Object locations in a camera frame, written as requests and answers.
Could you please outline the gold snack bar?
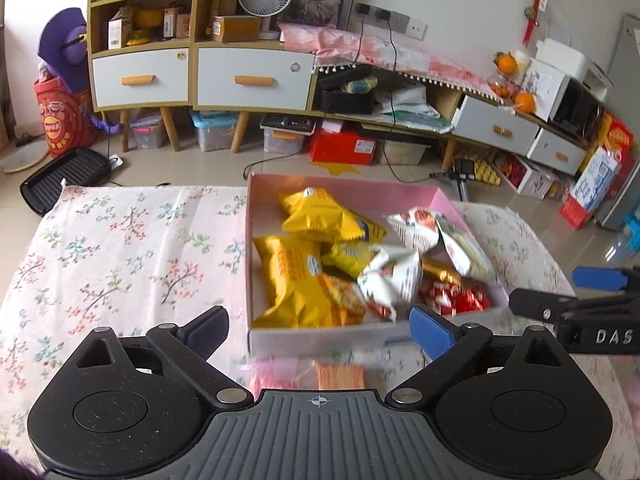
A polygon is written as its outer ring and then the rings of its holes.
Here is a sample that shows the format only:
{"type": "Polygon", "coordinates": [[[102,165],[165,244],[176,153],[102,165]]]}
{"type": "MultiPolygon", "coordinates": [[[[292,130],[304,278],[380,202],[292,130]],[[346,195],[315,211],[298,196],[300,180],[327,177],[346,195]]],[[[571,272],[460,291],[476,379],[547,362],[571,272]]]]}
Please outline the gold snack bar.
{"type": "Polygon", "coordinates": [[[462,285],[462,276],[449,263],[439,261],[428,255],[421,256],[423,272],[439,283],[462,285]]]}

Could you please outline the pink cracker pack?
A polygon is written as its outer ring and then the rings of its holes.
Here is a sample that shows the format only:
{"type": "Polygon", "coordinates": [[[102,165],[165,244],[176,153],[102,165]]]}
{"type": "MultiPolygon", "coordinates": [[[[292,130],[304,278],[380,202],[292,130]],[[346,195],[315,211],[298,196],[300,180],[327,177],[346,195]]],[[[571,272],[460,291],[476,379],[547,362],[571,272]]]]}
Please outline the pink cracker pack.
{"type": "Polygon", "coordinates": [[[244,374],[255,399],[265,390],[314,390],[318,386],[314,361],[308,359],[256,360],[247,364],[244,374]]]}

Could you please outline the brown cracker pack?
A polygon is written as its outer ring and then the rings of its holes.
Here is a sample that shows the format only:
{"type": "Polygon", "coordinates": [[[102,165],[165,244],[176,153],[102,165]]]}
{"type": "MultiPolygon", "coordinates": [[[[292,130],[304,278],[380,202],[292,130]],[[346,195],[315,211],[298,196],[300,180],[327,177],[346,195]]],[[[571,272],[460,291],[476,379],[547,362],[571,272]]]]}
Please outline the brown cracker pack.
{"type": "Polygon", "coordinates": [[[366,388],[364,370],[359,365],[314,363],[319,390],[362,390],[366,388]]]}

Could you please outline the red white candy packet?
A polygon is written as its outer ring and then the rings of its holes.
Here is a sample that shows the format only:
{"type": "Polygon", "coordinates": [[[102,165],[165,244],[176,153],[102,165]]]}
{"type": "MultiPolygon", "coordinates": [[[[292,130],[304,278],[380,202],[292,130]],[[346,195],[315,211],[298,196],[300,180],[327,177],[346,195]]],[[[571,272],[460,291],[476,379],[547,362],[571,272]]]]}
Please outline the red white candy packet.
{"type": "Polygon", "coordinates": [[[428,308],[443,316],[482,312],[492,307],[483,289],[454,283],[424,281],[418,297],[428,308]]]}

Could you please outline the white green snack bag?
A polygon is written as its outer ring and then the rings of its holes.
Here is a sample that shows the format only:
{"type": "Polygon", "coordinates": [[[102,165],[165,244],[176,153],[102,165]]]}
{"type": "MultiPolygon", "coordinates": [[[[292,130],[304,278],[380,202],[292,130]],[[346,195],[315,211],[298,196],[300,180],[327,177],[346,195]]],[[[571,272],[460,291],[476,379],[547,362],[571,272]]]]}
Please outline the white green snack bag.
{"type": "Polygon", "coordinates": [[[406,247],[427,255],[442,246],[462,278],[486,284],[498,282],[494,267],[476,239],[441,212],[414,207],[403,214],[390,214],[385,219],[406,247]]]}

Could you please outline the large yellow snack bag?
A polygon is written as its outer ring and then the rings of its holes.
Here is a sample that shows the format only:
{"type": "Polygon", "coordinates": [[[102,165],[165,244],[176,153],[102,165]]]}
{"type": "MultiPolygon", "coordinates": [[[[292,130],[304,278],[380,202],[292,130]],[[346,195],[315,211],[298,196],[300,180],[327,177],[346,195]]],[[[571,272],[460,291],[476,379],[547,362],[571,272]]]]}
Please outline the large yellow snack bag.
{"type": "Polygon", "coordinates": [[[368,306],[353,282],[323,271],[321,245],[296,236],[256,237],[270,307],[253,326],[334,328],[360,325],[368,306]]]}

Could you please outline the small yellow blue packet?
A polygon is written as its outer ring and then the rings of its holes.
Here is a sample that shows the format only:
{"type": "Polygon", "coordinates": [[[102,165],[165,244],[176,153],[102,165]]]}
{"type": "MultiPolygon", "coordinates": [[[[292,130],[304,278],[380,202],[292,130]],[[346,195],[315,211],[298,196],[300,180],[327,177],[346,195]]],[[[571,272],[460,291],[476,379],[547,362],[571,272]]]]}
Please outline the small yellow blue packet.
{"type": "Polygon", "coordinates": [[[361,240],[335,243],[322,255],[324,266],[335,268],[356,280],[378,251],[361,240]]]}

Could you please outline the pink white cardboard box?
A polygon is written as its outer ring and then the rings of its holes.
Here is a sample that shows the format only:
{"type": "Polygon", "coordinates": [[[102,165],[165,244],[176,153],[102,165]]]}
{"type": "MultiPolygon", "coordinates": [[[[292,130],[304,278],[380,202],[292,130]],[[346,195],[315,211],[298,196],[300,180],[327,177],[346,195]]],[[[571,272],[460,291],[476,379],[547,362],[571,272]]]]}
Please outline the pink white cardboard box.
{"type": "Polygon", "coordinates": [[[253,356],[381,349],[427,304],[485,322],[508,301],[462,215],[438,188],[255,174],[247,185],[253,356]]]}

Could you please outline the yellow egg tray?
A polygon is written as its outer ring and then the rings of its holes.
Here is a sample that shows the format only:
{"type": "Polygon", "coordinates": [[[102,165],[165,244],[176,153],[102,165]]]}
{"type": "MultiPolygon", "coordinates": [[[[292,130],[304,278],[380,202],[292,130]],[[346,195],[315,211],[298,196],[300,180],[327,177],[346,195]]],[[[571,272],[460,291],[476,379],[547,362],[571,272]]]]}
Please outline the yellow egg tray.
{"type": "Polygon", "coordinates": [[[501,184],[501,179],[494,167],[476,153],[464,152],[457,155],[454,159],[454,166],[459,174],[468,179],[493,186],[501,184]]]}

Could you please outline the black grill pan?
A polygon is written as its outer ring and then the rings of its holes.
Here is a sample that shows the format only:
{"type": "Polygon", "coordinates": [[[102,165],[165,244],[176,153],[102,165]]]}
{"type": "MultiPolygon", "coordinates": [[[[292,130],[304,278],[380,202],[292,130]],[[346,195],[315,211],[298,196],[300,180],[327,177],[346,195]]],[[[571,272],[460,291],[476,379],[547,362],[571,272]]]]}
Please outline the black grill pan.
{"type": "Polygon", "coordinates": [[[96,186],[111,177],[112,167],[104,155],[91,148],[72,148],[38,169],[20,186],[22,199],[43,217],[56,204],[64,186],[96,186]]]}

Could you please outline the red shoe box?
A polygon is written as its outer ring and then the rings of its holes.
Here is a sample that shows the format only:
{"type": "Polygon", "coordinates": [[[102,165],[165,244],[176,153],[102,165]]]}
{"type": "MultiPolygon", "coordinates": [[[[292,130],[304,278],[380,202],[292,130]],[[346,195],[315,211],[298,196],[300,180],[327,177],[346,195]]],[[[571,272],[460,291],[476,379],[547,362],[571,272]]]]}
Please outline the red shoe box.
{"type": "Polygon", "coordinates": [[[332,132],[320,129],[311,136],[310,158],[322,164],[369,166],[376,141],[355,131],[332,132]]]}

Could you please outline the red printed bag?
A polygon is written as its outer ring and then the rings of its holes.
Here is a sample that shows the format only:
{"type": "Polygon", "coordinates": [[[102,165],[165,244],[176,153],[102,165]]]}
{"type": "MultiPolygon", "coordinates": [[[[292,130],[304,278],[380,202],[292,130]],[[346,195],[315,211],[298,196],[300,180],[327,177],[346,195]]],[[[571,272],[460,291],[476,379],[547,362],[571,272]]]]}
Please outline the red printed bag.
{"type": "Polygon", "coordinates": [[[36,81],[34,91],[49,154],[58,157],[78,146],[90,148],[96,140],[90,92],[70,93],[60,77],[36,81]]]}

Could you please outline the low wooden tv stand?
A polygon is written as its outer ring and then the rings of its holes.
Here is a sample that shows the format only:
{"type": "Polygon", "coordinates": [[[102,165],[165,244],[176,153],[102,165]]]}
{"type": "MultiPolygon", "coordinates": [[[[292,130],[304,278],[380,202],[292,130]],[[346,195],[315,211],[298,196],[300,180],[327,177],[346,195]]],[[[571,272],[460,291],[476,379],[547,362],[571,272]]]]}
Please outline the low wooden tv stand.
{"type": "Polygon", "coordinates": [[[404,78],[408,88],[423,89],[427,104],[438,111],[438,116],[428,118],[427,122],[415,114],[405,118],[378,113],[355,114],[351,106],[343,113],[337,110],[331,113],[338,119],[358,122],[376,138],[412,143],[441,138],[447,144],[495,148],[570,176],[578,173],[585,159],[583,140],[572,138],[535,115],[500,104],[496,96],[439,79],[392,73],[371,64],[367,69],[380,79],[404,78]]]}

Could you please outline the wooden cabinet with drawers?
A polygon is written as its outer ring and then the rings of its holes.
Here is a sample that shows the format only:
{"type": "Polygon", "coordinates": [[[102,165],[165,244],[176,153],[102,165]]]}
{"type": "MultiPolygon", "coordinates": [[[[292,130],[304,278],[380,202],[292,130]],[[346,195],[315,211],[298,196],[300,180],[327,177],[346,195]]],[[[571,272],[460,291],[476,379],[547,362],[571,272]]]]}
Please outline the wooden cabinet with drawers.
{"type": "Polygon", "coordinates": [[[278,40],[216,42],[206,36],[215,0],[88,0],[88,57],[93,107],[114,110],[128,122],[130,110],[160,111],[170,144],[180,142],[172,113],[194,110],[239,113],[232,150],[239,149],[251,114],[314,111],[316,59],[288,50],[278,40]],[[188,36],[164,37],[130,46],[108,33],[122,10],[160,9],[183,4],[190,12],[188,36]]]}

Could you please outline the pink cloth cover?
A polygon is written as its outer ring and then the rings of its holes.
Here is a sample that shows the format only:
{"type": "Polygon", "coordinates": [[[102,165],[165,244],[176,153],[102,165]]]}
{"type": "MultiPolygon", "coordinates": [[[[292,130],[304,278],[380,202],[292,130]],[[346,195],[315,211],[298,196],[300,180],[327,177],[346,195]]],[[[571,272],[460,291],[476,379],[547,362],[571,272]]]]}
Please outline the pink cloth cover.
{"type": "Polygon", "coordinates": [[[503,98],[491,90],[485,78],[445,55],[427,49],[424,44],[404,46],[395,34],[390,39],[383,39],[348,30],[297,24],[281,24],[280,29],[285,50],[312,54],[318,67],[367,64],[503,103],[503,98]]]}

